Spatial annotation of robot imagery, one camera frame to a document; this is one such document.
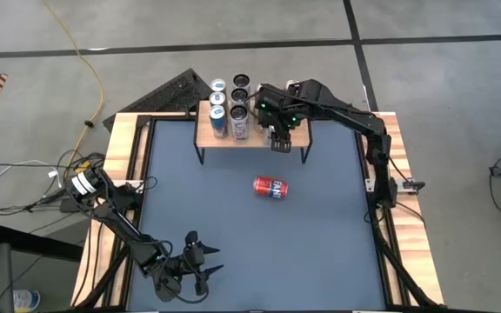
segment blue can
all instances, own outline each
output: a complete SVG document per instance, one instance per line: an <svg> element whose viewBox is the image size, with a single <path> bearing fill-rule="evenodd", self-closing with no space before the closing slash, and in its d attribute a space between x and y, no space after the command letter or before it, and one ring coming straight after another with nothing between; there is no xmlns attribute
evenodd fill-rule
<svg viewBox="0 0 501 313"><path fill-rule="evenodd" d="M221 105L212 105L210 108L210 123L214 130L214 136L218 138L227 137L227 115Z"/></svg>

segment wooden frame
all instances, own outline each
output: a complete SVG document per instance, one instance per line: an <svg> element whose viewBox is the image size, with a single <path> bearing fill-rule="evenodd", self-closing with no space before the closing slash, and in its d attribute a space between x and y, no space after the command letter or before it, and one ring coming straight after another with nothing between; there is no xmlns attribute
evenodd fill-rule
<svg viewBox="0 0 501 313"><path fill-rule="evenodd" d="M409 163L405 153L403 138L397 117L395 113L377 113L386 125L388 133L392 136L391 143L391 157L395 161L399 169L406 175L411 176ZM104 169L111 179L117 180L117 183L122 183L127 178L130 171L130 165L134 164L132 169L131 179L143 179L144 175L144 157L149 152L148 136L151 133L150 123L146 123L139 127L137 130L137 123L140 121L139 117L154 117L158 119L190 119L195 117L195 113L190 113L188 116L183 112L171 113L118 113L116 115L113 131L111 132L110 144L106 154ZM372 167L368 166L368 171L372 174ZM398 173L395 169L391 168L391 175L397 177ZM417 196L414 195L398 195L397 200L400 203L407 205L420 213ZM397 245L399 253L402 258L404 267L409 271L411 276L417 282L424 292L437 303L442 303L443 298L438 284L438 277L432 262L432 255L426 232L423 223L418 218L406 210L399 207L392 209L391 217L393 228L397 236ZM384 236L388 236L387 219L380 223ZM92 233L87 235L87 240L91 240L91 246L96 247L97 243L97 228L99 223L92 221ZM108 230L105 226L100 236L100 250L98 253L97 266L94 268L96 261L96 249L90 251L88 256L87 244L84 245L83 260L79 266L77 283L73 295L75 296L80 289L84 279L84 271L88 259L90 259L90 267L86 282L83 290L77 300L77 303L82 302L90 293L92 285L92 276L94 270L96 271L96 280L107 270L112 258L113 244L115 235ZM397 283L397 276L391 265L386 261L386 269L388 272L388 281L390 285L390 293L392 302L394 304L402 304L403 301L400 297L399 287ZM121 305L120 298L122 289L124 288L124 272L125 262L119 268L115 281L113 284L112 292L109 296L107 305Z"/></svg>

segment wooden shelf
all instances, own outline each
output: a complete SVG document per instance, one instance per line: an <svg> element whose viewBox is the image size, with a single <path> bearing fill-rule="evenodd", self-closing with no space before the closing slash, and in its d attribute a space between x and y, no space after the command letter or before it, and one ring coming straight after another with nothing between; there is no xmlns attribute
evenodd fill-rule
<svg viewBox="0 0 501 313"><path fill-rule="evenodd" d="M237 140L231 133L229 123L227 130L229 135L226 138L217 138L214 136L214 130L210 122L210 102L201 101L198 105L197 122L197 147L198 148L270 148L270 141L266 135L266 129L258 125L256 119L250 115L249 138L246 140ZM291 147L308 147L311 139L309 137L309 123L306 119L301 121L301 125L291 130Z"/></svg>

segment yellow cable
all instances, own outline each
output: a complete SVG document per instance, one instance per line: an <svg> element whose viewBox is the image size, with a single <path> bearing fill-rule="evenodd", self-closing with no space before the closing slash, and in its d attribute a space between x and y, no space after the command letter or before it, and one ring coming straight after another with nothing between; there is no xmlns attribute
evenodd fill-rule
<svg viewBox="0 0 501 313"><path fill-rule="evenodd" d="M90 63L88 61L86 61L86 59L80 54L80 51L78 50L78 47L77 47L77 42L75 42L75 39L70 34L69 29L67 28L67 26L65 26L65 24L63 23L61 18L59 18L57 16L57 13L50 7L50 4L47 2L47 0L42 0L42 2L43 2L43 5L45 5L45 7L48 8L48 11L51 13L51 15L57 20L57 22L59 23L59 25L61 26L63 31L65 33L67 33L67 36L69 37L70 41L73 43L73 46L75 47L75 52L77 53L77 56L90 68L90 70L92 70L92 73L94 74L94 77L96 78L97 83L100 87L100 104L97 106L96 111L94 111L94 114L92 114L92 117L90 118L90 121L93 123L94 119L102 111L102 107L104 106L104 87L102 85L102 80L100 80L100 76L97 74L96 70L92 67L92 65L90 65ZM75 149L73 149L73 152L70 154L70 158L69 158L69 162L67 163L67 167L69 167L70 164L73 162L73 158L74 158L76 152L78 151L78 149L80 149L80 146L83 143L83 140L84 140L84 137L86 136L86 131L88 130L88 128L89 128L88 126L84 126L84 130L83 130L82 134L80 135L80 137L78 138L77 145L75 146ZM63 174L64 177L67 177L67 172L68 171L66 170L65 173Z"/></svg>

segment red soda can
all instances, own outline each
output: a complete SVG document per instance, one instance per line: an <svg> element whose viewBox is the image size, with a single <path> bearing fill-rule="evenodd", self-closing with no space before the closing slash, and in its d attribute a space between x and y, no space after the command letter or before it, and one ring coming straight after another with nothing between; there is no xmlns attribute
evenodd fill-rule
<svg viewBox="0 0 501 313"><path fill-rule="evenodd" d="M252 185L254 193L257 195L278 199L283 199L287 196L287 182L280 179L258 176Z"/></svg>

